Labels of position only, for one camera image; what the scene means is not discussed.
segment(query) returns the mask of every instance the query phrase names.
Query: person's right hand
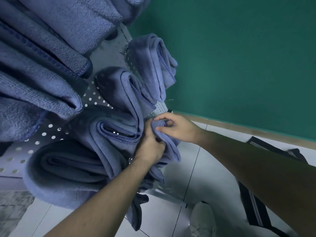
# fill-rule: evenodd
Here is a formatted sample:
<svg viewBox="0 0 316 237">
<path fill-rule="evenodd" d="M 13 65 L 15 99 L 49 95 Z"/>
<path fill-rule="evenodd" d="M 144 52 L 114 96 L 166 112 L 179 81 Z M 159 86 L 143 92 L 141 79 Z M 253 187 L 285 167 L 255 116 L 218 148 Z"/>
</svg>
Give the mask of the person's right hand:
<svg viewBox="0 0 316 237">
<path fill-rule="evenodd" d="M 181 141 L 197 143 L 204 130 L 187 118 L 170 112 L 162 113 L 154 118 L 155 121 L 168 119 L 168 127 L 158 126 L 157 131 L 177 138 Z"/>
</svg>

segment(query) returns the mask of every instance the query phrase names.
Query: person's left hand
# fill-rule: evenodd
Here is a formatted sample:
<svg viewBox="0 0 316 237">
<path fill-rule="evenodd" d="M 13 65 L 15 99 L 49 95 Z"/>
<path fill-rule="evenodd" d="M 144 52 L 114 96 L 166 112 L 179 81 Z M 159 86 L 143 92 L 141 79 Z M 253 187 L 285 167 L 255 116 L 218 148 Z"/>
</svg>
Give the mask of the person's left hand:
<svg viewBox="0 0 316 237">
<path fill-rule="evenodd" d="M 141 159 L 153 165 L 162 157 L 166 144 L 163 141 L 156 141 L 150 126 L 151 122 L 152 119 L 149 119 L 145 123 L 143 137 L 135 153 L 135 159 Z"/>
</svg>

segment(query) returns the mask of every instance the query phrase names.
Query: forearm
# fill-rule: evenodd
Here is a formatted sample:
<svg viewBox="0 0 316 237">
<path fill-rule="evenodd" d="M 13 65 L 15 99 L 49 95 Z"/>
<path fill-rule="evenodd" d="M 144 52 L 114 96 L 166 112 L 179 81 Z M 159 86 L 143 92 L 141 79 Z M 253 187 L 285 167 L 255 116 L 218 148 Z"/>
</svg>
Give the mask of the forearm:
<svg viewBox="0 0 316 237">
<path fill-rule="evenodd" d="M 121 174 L 61 221 L 46 236 L 115 236 L 151 165 L 149 161 L 135 159 Z"/>
<path fill-rule="evenodd" d="M 210 131 L 204 131 L 196 144 L 299 234 L 314 234 L 315 167 Z"/>
</svg>

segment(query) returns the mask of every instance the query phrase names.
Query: tile floor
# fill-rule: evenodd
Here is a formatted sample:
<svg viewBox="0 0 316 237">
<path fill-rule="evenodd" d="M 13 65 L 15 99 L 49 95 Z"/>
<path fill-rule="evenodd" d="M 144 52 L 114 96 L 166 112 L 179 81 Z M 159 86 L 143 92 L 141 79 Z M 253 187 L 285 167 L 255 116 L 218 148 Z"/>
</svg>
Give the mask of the tile floor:
<svg viewBox="0 0 316 237">
<path fill-rule="evenodd" d="M 219 127 L 197 123 L 209 131 L 215 131 L 233 139 L 246 142 L 251 135 Z M 297 146 L 264 139 L 282 150 Z M 316 166 L 316 151 L 297 147 L 309 164 Z M 235 177 L 203 148 L 192 143 L 180 143 L 182 161 L 167 166 L 164 174 L 168 180 L 166 189 L 172 190 L 187 208 L 175 203 L 149 196 L 149 202 L 142 205 L 143 222 L 141 230 L 135 232 L 124 219 L 116 237 L 189 237 L 189 217 L 192 207 L 200 200 L 211 204 L 218 227 L 218 236 L 276 236 L 269 230 L 249 226 L 240 200 Z M 297 236 L 290 227 L 268 210 L 272 225 Z M 10 237 L 42 237 L 57 223 L 71 213 L 70 210 L 42 202 L 38 199 L 29 206 Z"/>
</svg>

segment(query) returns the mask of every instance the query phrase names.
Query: green surface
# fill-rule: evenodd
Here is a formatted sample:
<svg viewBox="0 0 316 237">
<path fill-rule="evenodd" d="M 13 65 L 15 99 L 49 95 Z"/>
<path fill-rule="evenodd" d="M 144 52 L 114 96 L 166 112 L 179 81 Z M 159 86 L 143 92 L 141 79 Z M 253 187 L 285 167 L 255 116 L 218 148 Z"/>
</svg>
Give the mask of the green surface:
<svg viewBox="0 0 316 237">
<path fill-rule="evenodd" d="M 152 0 L 129 31 L 157 34 L 178 61 L 168 108 L 316 140 L 315 7 L 316 0 Z"/>
</svg>

